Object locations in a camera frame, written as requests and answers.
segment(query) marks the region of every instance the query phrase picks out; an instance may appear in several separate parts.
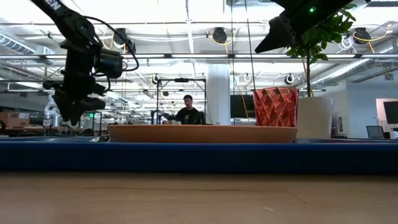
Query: wooden bowl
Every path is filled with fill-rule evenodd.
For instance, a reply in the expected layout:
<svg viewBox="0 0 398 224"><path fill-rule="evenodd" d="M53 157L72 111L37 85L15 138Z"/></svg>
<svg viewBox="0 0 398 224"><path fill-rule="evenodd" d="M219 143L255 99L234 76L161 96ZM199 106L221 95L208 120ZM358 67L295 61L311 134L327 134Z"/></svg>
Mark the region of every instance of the wooden bowl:
<svg viewBox="0 0 398 224"><path fill-rule="evenodd" d="M218 125L109 125L114 142L292 143L297 128Z"/></svg>

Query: plant stem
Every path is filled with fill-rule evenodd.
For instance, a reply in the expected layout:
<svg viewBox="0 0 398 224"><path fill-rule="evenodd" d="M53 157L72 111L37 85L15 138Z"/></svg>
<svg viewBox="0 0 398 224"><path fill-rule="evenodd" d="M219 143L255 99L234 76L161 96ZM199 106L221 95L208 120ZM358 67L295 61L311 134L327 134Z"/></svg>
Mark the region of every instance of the plant stem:
<svg viewBox="0 0 398 224"><path fill-rule="evenodd" d="M311 97L311 82L310 82L310 49L307 48L307 95Z"/></svg>

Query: red vase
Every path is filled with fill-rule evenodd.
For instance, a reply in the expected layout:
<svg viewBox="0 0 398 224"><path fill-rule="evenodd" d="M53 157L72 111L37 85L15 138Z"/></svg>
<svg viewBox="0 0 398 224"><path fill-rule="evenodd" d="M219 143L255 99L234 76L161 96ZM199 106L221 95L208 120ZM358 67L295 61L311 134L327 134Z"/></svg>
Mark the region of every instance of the red vase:
<svg viewBox="0 0 398 224"><path fill-rule="evenodd" d="M258 126L296 127L299 90L275 87L253 93Z"/></svg>

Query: potted plant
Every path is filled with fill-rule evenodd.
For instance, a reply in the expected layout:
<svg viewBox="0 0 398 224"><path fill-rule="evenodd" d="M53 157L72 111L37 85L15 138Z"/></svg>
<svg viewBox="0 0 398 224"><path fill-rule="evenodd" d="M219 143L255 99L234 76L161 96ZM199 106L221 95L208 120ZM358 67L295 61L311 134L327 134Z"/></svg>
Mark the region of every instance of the potted plant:
<svg viewBox="0 0 398 224"><path fill-rule="evenodd" d="M356 7L349 4L334 15L328 17L302 36L302 40L291 46L287 55L301 57L307 78L308 98L298 101L297 127L298 138L330 138L333 117L333 99L313 96L310 83L310 65L320 60L328 60L322 53L328 43L339 44L342 35L349 33L355 18L347 10Z"/></svg>

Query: cardboard box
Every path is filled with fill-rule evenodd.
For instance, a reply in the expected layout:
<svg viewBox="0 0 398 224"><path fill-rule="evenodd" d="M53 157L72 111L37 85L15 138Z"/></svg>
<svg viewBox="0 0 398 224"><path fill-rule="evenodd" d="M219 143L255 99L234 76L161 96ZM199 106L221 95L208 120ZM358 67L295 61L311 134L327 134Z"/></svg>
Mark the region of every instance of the cardboard box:
<svg viewBox="0 0 398 224"><path fill-rule="evenodd" d="M7 127L27 127L30 124L29 113L0 112L0 120L4 121Z"/></svg>

